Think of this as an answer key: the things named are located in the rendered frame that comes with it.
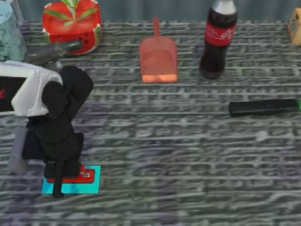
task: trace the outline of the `succulent plant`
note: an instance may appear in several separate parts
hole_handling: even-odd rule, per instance
[[[65,15],[64,13],[60,13],[60,12],[54,11],[54,10],[44,10],[44,13],[46,13],[48,15],[51,15],[51,16],[55,16],[55,17],[60,18],[62,20],[66,20],[64,25],[65,26],[70,26],[74,22],[80,21],[80,20],[86,18],[87,16],[89,16],[89,15],[91,15],[91,14],[93,14],[97,11],[97,9],[91,8],[91,9],[88,9],[85,12],[83,12],[80,16],[76,17],[76,9],[77,9],[77,6],[78,6],[80,1],[81,0],[61,0],[61,2],[64,3],[67,6],[68,10],[72,14],[72,18]]]

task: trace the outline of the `wood grain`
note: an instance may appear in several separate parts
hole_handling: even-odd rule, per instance
[[[225,75],[198,74],[205,23],[162,22],[178,46],[178,82],[142,84],[138,47],[152,24],[105,22],[91,54],[62,59],[95,88],[74,120],[82,161],[102,166],[98,195],[41,195],[43,165],[7,170],[17,128],[0,118],[0,225],[300,226],[301,115],[231,119],[229,101],[301,97],[301,49],[286,23],[240,22]],[[22,27],[30,48],[41,25]]]

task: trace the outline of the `orange edge of dustpan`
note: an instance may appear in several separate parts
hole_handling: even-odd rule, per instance
[[[160,35],[159,19],[153,19],[154,36],[143,39],[139,46],[143,83],[177,82],[177,46],[169,37]]]

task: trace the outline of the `cola bottle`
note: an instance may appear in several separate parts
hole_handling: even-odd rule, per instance
[[[233,0],[216,0],[210,8],[205,29],[205,50],[199,67],[203,77],[218,79],[223,74],[237,17]]]

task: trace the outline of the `teal box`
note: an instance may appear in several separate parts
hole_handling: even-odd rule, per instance
[[[27,51],[14,10],[0,0],[0,61],[21,62]]]
[[[63,194],[97,194],[99,192],[99,182],[101,174],[101,166],[85,166],[85,169],[93,169],[95,171],[94,182],[87,184],[62,184]],[[53,183],[48,183],[47,180],[43,179],[42,194],[52,194]]]

